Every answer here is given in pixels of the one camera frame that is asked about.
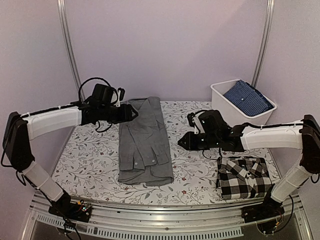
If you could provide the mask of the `grey long sleeve shirt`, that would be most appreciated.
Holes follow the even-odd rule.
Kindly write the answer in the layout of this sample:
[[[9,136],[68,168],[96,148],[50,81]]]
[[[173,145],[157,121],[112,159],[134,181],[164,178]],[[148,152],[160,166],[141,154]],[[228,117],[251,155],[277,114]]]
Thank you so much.
[[[160,98],[149,96],[128,100],[138,112],[119,124],[118,182],[160,187],[174,182],[170,143]]]

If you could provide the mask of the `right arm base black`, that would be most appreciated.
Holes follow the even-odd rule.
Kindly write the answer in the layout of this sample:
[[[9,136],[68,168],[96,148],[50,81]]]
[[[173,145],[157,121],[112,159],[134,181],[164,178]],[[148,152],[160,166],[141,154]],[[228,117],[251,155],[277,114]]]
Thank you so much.
[[[241,217],[245,223],[262,221],[257,224],[257,229],[265,236],[274,235],[282,231],[291,221],[294,213],[294,200],[291,200],[291,211],[287,221],[285,220],[285,210],[282,203],[273,200],[270,196],[266,196],[262,203],[256,205],[245,206],[241,209]]]

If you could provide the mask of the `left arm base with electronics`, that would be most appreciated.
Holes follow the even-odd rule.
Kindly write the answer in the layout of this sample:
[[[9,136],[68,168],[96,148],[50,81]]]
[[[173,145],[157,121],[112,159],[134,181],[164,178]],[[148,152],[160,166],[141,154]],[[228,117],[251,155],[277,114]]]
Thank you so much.
[[[64,193],[57,201],[52,201],[48,212],[69,220],[88,223],[92,215],[92,204],[83,199],[71,202],[71,196]]]

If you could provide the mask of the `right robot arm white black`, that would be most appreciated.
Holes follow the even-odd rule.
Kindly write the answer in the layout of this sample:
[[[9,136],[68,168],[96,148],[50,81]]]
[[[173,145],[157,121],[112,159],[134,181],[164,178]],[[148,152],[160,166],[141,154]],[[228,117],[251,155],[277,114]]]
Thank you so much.
[[[301,158],[267,194],[269,199],[259,206],[258,213],[262,218],[269,218],[278,210],[278,203],[320,172],[320,127],[310,114],[294,122],[260,126],[248,122],[229,126],[217,110],[190,113],[187,118],[194,130],[185,133],[177,142],[187,151],[212,148],[227,152],[263,148],[302,151]]]

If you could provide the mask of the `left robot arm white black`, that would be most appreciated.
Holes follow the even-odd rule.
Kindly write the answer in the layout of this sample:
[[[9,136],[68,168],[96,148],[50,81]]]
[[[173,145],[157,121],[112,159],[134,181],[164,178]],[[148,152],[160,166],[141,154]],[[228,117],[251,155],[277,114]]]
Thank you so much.
[[[40,147],[41,140],[45,142],[45,150],[48,150],[50,137],[53,137],[53,148],[57,150],[61,146],[58,134],[77,126],[98,122],[107,122],[112,126],[134,120],[138,111],[131,104],[122,102],[124,94],[122,88],[96,84],[85,100],[25,114],[11,112],[4,131],[1,156],[8,163],[2,166],[13,169],[21,175],[22,181],[31,182],[49,201],[55,203],[55,209],[63,217],[70,217],[75,210],[69,194],[48,173],[48,162],[37,162],[38,154],[33,151]]]

